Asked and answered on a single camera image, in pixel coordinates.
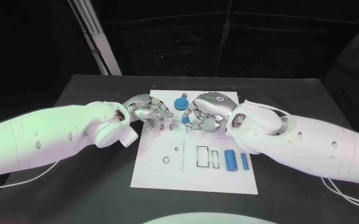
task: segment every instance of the rectangular outline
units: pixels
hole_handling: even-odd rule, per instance
[[[216,152],[218,167],[215,167],[213,152]],[[210,153],[212,153],[212,165],[213,165],[213,169],[219,169],[219,156],[218,156],[218,150],[213,150]]]
[[[206,147],[208,148],[208,146],[196,146],[196,167],[199,167],[199,168],[209,168],[209,156],[208,156],[208,166],[199,166],[197,165],[197,148],[199,147]]]

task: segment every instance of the dark gray table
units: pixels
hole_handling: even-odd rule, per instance
[[[151,89],[236,91],[242,100],[350,128],[316,79],[75,75],[56,106],[124,102]],[[141,122],[133,123],[138,133],[141,126]],[[137,147],[138,141],[128,148],[120,142],[104,149],[89,146],[36,181],[3,189],[0,223],[138,224],[187,212],[232,213],[277,223],[359,223],[357,207],[326,189],[321,180],[280,165],[265,155],[251,156],[258,195],[130,188]],[[13,173],[7,183],[32,178],[45,169]],[[337,185],[344,192],[359,189],[357,184]]]

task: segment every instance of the blue object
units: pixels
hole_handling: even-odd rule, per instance
[[[248,162],[246,162],[245,153],[241,153],[241,157],[242,157],[244,169],[245,169],[245,171],[246,171],[246,170],[249,170],[249,168],[248,168]]]
[[[233,150],[225,150],[225,159],[226,159],[226,170],[236,171],[236,161]]]
[[[174,108],[179,110],[179,111],[183,111],[187,109],[189,107],[189,101],[187,101],[187,95],[183,94],[180,98],[177,98],[174,100]]]
[[[189,123],[189,117],[182,119],[182,124]]]

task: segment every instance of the white paper sheet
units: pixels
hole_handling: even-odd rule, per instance
[[[208,91],[151,90],[150,92],[150,95],[164,102],[174,117],[164,121],[163,130],[158,128],[158,121],[150,132],[146,132],[147,125],[144,124],[131,187],[258,194],[251,156],[239,148],[233,138],[225,135],[225,125],[215,133],[192,130],[182,125],[183,111],[174,109],[173,103],[174,100],[182,97],[183,93],[187,94],[187,101],[190,103],[195,98],[202,93],[208,93]],[[238,104],[236,92],[219,93],[229,96]],[[195,114],[190,115],[190,122],[196,122]],[[174,125],[174,130],[171,131],[169,129],[170,124]],[[163,150],[153,151],[164,138],[169,140],[169,144]],[[180,145],[179,140],[183,140],[184,142],[183,147],[177,147],[177,145]],[[196,166],[197,146],[206,146],[209,148],[209,167]],[[177,153],[173,152],[173,149],[176,148],[176,152],[183,152],[183,155],[177,155]],[[236,171],[226,171],[225,150],[228,149],[235,151]],[[212,151],[218,151],[219,169],[213,168]],[[249,170],[246,171],[244,170],[241,153],[246,153],[249,166]],[[173,164],[179,165],[183,161],[183,166],[160,169],[166,165],[158,164],[158,161],[164,161],[166,164],[171,166]]]

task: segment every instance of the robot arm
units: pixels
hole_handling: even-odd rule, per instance
[[[203,94],[195,104],[197,99],[213,99],[210,95],[222,97],[218,93]],[[203,112],[210,113],[210,109],[219,109],[222,105],[212,99],[208,101],[210,107],[199,101],[202,108],[197,108]],[[223,109],[222,114],[215,112],[215,115],[223,117],[226,135],[246,152],[264,153],[278,163],[314,176],[359,183],[357,133],[248,101],[231,110]]]
[[[138,135],[130,122],[151,128],[153,118],[170,118],[166,105],[141,94],[124,104],[94,102],[86,106],[43,109],[0,123],[0,174],[50,164],[75,155],[88,145],[128,147]]]

